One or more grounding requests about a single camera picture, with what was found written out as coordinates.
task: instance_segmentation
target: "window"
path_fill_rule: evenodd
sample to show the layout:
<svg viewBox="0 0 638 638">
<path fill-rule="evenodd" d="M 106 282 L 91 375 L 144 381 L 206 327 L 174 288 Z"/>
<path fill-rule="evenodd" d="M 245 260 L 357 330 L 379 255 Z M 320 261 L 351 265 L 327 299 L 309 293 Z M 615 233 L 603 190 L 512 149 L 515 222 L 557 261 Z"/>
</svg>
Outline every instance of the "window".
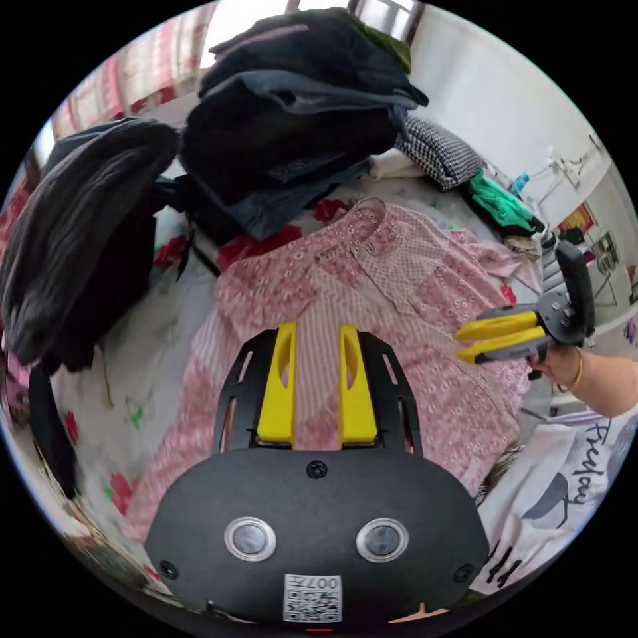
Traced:
<svg viewBox="0 0 638 638">
<path fill-rule="evenodd" d="M 360 0 L 355 13 L 368 26 L 409 42 L 422 11 L 415 0 Z"/>
<path fill-rule="evenodd" d="M 286 13 L 288 0 L 219 0 L 206 33 L 200 68 L 215 64 L 208 50 L 250 29 L 258 20 Z"/>
<path fill-rule="evenodd" d="M 348 8 L 348 0 L 299 0 L 299 11 L 308 9 L 330 9 L 331 7 Z"/>
<path fill-rule="evenodd" d="M 250 29 L 255 22 L 273 15 L 308 9 L 348 9 L 365 24 L 410 42 L 423 12 L 416 0 L 219 0 L 208 27 L 201 69 L 215 64 L 211 47 Z"/>
</svg>

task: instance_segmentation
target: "red patterned curtain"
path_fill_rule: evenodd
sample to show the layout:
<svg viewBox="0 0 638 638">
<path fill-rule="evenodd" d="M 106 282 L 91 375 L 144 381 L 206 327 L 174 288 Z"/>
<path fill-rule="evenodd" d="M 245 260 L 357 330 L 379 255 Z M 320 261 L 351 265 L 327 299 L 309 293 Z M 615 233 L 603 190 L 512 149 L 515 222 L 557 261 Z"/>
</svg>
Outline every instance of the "red patterned curtain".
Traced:
<svg viewBox="0 0 638 638">
<path fill-rule="evenodd" d="M 133 40 L 85 78 L 51 119 L 56 140 L 129 115 L 140 115 L 196 89 L 210 2 Z"/>
</svg>

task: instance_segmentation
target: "shirt collar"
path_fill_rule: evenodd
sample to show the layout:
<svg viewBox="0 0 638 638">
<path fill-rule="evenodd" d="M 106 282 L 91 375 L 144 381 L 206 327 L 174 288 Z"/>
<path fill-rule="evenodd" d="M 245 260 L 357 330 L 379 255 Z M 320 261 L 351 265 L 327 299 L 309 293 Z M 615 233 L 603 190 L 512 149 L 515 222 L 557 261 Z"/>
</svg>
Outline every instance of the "shirt collar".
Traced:
<svg viewBox="0 0 638 638">
<path fill-rule="evenodd" d="M 376 228 L 366 236 L 360 237 L 360 247 L 373 255 L 382 255 L 391 250 L 398 239 L 402 238 L 398 213 L 391 206 L 377 197 L 360 199 L 344 217 L 344 221 L 356 222 L 357 217 L 373 215 Z"/>
</svg>

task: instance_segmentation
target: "human arm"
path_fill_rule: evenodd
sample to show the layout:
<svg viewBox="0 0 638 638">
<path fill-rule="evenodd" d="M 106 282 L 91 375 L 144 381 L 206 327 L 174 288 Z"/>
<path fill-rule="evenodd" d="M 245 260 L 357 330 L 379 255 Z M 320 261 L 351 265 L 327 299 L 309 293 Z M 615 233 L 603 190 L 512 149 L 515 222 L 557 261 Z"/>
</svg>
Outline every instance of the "human arm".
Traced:
<svg viewBox="0 0 638 638">
<path fill-rule="evenodd" d="M 583 370 L 578 377 L 580 357 Z M 617 417 L 638 405 L 638 362 L 604 357 L 575 346 L 551 348 L 542 364 L 529 361 L 554 383 L 570 388 L 574 397 L 605 417 Z"/>
</svg>

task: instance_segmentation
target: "gold bracelet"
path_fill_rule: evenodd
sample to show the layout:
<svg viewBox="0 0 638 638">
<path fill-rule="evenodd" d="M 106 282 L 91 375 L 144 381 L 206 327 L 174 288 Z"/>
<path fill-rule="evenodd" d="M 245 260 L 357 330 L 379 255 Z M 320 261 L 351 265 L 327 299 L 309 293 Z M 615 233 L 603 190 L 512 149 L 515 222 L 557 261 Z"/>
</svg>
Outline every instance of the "gold bracelet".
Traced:
<svg viewBox="0 0 638 638">
<path fill-rule="evenodd" d="M 583 353 L 580 351 L 580 348 L 578 348 L 578 372 L 576 373 L 576 378 L 568 387 L 565 387 L 564 385 L 560 385 L 560 383 L 557 383 L 556 385 L 558 387 L 558 391 L 562 392 L 563 394 L 567 394 L 567 392 L 573 392 L 578 386 L 578 384 L 580 383 L 580 379 L 583 377 L 583 367 L 584 367 Z"/>
</svg>

